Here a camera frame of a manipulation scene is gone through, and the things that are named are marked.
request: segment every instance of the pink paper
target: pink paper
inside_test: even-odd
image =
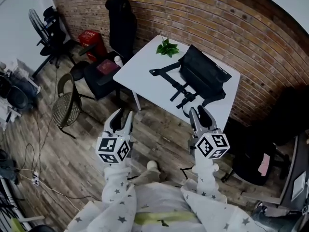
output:
[[[267,173],[268,166],[269,166],[269,160],[270,160],[269,155],[264,153],[263,161],[261,163],[261,166],[258,169],[258,171],[261,173],[262,176],[265,176]]]

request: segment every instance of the white bottle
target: white bottle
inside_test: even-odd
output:
[[[0,69],[4,71],[5,68],[6,68],[6,64],[0,61]]]
[[[115,63],[120,67],[122,68],[123,67],[123,62],[121,61],[121,58],[119,56],[116,56],[115,59],[114,59]]]

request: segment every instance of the wooden floor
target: wooden floor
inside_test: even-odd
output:
[[[42,86],[38,98],[38,110],[30,111],[11,123],[7,130],[1,134],[1,147],[9,152],[16,160],[17,166],[22,167],[26,157],[24,169],[36,169],[40,172],[41,179],[55,190],[71,196],[94,196],[100,199],[105,181],[103,178],[104,165],[95,155],[94,145],[103,126],[84,114],[66,130],[76,136],[76,140],[63,134],[51,122],[46,142],[41,150],[39,161],[39,147],[42,146],[51,118],[53,106],[55,80],[70,71],[71,63],[62,59],[60,68],[56,73],[54,65],[47,64],[37,75],[36,82]],[[76,82],[80,93],[91,95],[84,79]],[[83,108],[104,122],[116,109],[113,103],[114,94],[100,100],[92,101],[83,99]],[[132,139],[134,151],[132,153],[132,176],[143,172],[149,159],[156,160],[168,179],[183,183],[185,177],[180,168],[191,167],[194,159],[187,151],[187,140],[191,128],[185,122],[177,119],[151,102],[140,97],[142,111],[138,111],[131,92],[121,93],[121,98],[127,103],[126,110],[133,110]],[[253,209],[254,203],[241,197],[241,192],[262,192],[265,195],[279,197],[282,182],[279,181],[278,172],[275,171],[263,187],[256,187],[242,183],[232,177],[226,183],[220,178],[230,170],[232,158],[226,155],[216,162],[220,170],[215,173],[220,191],[228,197],[229,203],[236,204],[248,213]],[[31,178],[31,171],[22,170],[20,184],[15,187],[16,192],[22,193],[21,201],[23,211],[27,217],[44,215],[45,224],[52,226],[56,231],[63,231],[71,219],[92,198],[70,201],[50,191],[46,186],[34,186],[27,178]],[[196,179],[191,172],[188,177]]]

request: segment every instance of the red crate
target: red crate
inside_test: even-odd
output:
[[[86,30],[78,38],[80,43],[82,44],[82,47],[86,48],[91,44],[97,44],[97,46],[94,49],[95,53],[100,57],[104,57],[107,55],[104,42],[101,38],[101,35],[98,32]],[[90,52],[88,52],[87,55],[90,60],[92,61],[97,60],[95,56],[93,56]]]

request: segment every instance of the robotic arm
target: robotic arm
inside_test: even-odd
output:
[[[190,124],[194,135],[188,141],[191,155],[198,149],[200,160],[221,158],[229,149],[225,134],[217,128],[213,116],[202,106],[189,110]],[[131,111],[123,119],[124,110],[114,112],[105,122],[104,131],[98,138],[96,153],[104,163],[120,164],[131,151],[130,133],[132,132]]]

